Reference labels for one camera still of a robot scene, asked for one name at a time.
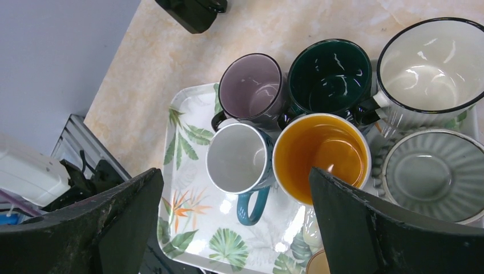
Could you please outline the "white black-rimmed mug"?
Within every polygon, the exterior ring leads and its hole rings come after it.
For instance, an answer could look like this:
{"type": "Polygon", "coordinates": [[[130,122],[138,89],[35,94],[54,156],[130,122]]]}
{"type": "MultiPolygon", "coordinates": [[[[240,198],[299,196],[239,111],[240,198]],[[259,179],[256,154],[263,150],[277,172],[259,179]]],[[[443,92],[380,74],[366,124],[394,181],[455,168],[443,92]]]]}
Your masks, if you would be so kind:
{"type": "Polygon", "coordinates": [[[377,84],[362,123],[371,112],[400,129],[447,123],[483,99],[483,26],[447,17],[405,28],[382,50],[377,84]]]}

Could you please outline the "dark green mug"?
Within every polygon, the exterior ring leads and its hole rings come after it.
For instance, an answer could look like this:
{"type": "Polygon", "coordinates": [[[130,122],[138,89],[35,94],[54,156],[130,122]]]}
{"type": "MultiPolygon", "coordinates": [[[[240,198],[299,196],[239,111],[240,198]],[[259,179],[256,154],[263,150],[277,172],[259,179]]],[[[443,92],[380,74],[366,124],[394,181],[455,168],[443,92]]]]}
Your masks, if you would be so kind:
{"type": "Polygon", "coordinates": [[[340,116],[359,130],[358,105],[372,96],[373,70],[366,51],[346,39],[326,39],[303,50],[288,73],[291,105],[278,118],[284,129],[299,115],[340,116]]]}

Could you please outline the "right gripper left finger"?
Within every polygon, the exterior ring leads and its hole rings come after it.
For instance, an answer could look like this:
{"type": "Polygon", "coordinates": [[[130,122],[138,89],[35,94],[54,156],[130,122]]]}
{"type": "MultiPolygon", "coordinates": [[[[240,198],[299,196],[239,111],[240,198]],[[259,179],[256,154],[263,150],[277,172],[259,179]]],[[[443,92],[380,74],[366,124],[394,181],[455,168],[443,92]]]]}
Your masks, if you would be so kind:
{"type": "Polygon", "coordinates": [[[138,273],[164,181],[146,172],[68,207],[1,226],[2,273],[138,273]]]}

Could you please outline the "white floral mug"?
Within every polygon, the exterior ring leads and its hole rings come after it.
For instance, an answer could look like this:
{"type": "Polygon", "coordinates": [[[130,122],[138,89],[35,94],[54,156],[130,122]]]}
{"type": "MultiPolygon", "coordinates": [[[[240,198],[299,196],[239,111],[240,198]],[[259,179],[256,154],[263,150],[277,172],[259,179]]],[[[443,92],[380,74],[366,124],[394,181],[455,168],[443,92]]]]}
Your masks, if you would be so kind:
{"type": "Polygon", "coordinates": [[[309,114],[287,125],[276,140],[272,166],[281,189],[300,206],[313,207],[309,173],[320,168],[362,189],[371,168],[369,145],[354,125],[332,114],[309,114]]]}

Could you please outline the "grey striped mug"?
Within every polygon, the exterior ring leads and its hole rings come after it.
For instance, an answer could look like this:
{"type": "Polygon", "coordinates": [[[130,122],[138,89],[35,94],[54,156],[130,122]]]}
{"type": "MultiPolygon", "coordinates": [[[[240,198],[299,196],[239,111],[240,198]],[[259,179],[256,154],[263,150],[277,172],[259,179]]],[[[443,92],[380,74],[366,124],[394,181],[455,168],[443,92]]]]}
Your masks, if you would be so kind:
{"type": "Polygon", "coordinates": [[[483,217],[483,144],[444,128],[393,135],[372,155],[377,195],[434,219],[483,217]]]}

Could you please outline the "lilac purple mug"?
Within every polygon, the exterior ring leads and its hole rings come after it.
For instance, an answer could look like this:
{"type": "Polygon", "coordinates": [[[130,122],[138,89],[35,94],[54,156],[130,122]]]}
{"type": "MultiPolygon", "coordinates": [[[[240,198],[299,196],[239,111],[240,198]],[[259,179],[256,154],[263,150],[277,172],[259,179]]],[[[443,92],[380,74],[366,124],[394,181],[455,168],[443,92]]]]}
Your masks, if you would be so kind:
{"type": "Polygon", "coordinates": [[[222,110],[211,120],[214,131],[229,118],[264,131],[279,130],[278,120],[291,104],[286,74],[263,53],[240,57],[226,69],[218,99],[222,110]]]}

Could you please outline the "black mug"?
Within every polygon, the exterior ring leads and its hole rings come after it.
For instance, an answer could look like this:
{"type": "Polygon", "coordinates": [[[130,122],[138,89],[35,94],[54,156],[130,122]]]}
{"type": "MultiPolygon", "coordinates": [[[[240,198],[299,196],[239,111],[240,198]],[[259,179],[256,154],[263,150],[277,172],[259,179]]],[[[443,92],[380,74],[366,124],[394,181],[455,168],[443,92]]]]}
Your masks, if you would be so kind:
{"type": "Polygon", "coordinates": [[[155,2],[191,34],[208,30],[218,14],[225,13],[227,0],[155,0],[155,2]]]}

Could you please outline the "orange red mug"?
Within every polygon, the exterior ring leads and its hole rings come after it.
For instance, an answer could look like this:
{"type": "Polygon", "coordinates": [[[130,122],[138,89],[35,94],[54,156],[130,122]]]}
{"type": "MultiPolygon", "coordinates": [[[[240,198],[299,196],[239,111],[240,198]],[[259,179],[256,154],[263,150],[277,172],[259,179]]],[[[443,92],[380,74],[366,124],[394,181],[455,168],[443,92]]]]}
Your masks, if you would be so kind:
{"type": "Polygon", "coordinates": [[[325,251],[316,252],[306,265],[306,274],[330,274],[329,263],[325,251]]]}

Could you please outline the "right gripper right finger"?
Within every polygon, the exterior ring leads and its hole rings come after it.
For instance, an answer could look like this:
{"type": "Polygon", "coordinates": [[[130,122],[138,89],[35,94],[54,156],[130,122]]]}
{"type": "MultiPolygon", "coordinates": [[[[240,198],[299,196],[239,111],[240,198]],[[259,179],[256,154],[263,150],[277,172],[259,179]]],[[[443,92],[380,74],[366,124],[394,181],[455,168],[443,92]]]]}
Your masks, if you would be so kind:
{"type": "Polygon", "coordinates": [[[313,167],[310,191],[331,273],[482,273],[483,229],[421,215],[313,167]]]}

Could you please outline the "light blue mug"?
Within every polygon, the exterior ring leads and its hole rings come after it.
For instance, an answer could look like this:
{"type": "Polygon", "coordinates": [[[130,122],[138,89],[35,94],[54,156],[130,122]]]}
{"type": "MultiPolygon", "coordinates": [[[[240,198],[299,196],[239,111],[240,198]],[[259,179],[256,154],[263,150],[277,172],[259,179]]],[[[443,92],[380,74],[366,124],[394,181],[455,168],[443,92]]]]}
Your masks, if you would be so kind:
{"type": "Polygon", "coordinates": [[[232,123],[218,130],[205,157],[215,187],[237,195],[236,214],[242,225],[259,222],[265,209],[273,171],[274,140],[256,127],[232,123]]]}

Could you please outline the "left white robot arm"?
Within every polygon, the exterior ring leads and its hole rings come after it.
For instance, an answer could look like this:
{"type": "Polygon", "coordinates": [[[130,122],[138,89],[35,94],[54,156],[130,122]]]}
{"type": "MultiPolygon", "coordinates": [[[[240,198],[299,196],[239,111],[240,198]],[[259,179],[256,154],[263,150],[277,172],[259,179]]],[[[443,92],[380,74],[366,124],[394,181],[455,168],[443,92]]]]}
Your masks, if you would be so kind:
{"type": "Polygon", "coordinates": [[[1,133],[1,189],[45,207],[66,193],[70,176],[60,161],[1,133]]]}

